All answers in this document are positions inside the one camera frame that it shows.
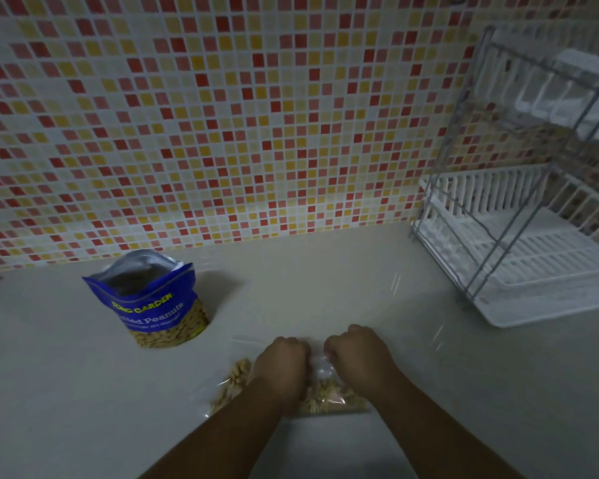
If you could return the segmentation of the blue peanut pouch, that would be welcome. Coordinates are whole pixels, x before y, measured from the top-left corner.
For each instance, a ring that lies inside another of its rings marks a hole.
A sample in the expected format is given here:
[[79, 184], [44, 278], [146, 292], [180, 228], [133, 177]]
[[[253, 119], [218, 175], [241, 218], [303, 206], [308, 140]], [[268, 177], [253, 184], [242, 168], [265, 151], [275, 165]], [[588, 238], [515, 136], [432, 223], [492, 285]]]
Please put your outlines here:
[[82, 278], [139, 347], [169, 348], [199, 336], [210, 320], [196, 293], [193, 263], [153, 249], [131, 251]]

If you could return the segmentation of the white dish drying rack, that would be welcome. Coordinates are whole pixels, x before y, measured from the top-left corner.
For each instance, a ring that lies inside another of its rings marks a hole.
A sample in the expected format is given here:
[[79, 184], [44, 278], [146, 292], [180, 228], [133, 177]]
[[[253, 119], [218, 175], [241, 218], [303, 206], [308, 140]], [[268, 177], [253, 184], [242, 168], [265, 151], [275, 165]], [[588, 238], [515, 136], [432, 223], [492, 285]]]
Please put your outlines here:
[[599, 20], [484, 29], [413, 233], [497, 328], [599, 309]]

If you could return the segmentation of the peanuts in clear bag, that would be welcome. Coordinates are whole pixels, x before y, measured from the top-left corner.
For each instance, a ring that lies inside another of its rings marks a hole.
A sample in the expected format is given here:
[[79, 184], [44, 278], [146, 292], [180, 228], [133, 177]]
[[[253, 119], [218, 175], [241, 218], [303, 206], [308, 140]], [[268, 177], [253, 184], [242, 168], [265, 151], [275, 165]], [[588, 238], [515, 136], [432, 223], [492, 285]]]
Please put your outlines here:
[[[252, 371], [253, 361], [242, 357], [232, 363], [226, 378], [218, 386], [209, 403], [207, 416], [215, 414], [236, 398], [244, 389]], [[344, 385], [324, 356], [311, 360], [310, 380], [296, 408], [296, 416], [317, 416], [367, 412], [368, 402]]]

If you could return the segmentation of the person's left hand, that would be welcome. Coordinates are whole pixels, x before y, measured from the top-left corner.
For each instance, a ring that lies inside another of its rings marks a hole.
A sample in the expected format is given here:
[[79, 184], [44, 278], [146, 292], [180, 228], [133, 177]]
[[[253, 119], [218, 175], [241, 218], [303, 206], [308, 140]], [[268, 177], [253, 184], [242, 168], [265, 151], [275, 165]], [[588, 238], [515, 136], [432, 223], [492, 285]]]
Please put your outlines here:
[[252, 365], [247, 383], [265, 384], [281, 401], [292, 407], [304, 396], [310, 371], [310, 360], [307, 364], [282, 364], [276, 361], [273, 340]]

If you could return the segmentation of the person's left forearm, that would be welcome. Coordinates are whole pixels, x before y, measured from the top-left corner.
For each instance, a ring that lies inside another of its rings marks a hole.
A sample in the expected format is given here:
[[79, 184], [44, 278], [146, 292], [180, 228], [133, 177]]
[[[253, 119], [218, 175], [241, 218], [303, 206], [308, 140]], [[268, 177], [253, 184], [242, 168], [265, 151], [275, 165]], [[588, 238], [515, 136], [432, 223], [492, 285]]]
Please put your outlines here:
[[138, 479], [248, 479], [291, 412], [265, 384], [251, 383]]

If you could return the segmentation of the person's right hand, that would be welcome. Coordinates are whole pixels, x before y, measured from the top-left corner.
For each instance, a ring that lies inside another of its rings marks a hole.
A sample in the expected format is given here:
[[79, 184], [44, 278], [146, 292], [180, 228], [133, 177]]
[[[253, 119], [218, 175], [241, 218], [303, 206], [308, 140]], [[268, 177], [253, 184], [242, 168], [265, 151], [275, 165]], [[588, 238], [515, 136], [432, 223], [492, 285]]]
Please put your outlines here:
[[385, 342], [371, 328], [352, 324], [351, 362], [346, 367], [333, 367], [341, 381], [356, 394], [374, 401], [401, 372]]

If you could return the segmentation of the person's right forearm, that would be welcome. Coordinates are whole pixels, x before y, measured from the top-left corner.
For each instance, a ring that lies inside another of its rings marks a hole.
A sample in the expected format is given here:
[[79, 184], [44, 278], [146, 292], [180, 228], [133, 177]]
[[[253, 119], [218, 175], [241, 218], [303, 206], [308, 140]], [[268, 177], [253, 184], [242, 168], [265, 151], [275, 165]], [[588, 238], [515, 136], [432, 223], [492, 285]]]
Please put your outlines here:
[[400, 371], [371, 376], [360, 394], [380, 414], [418, 479], [524, 479]]

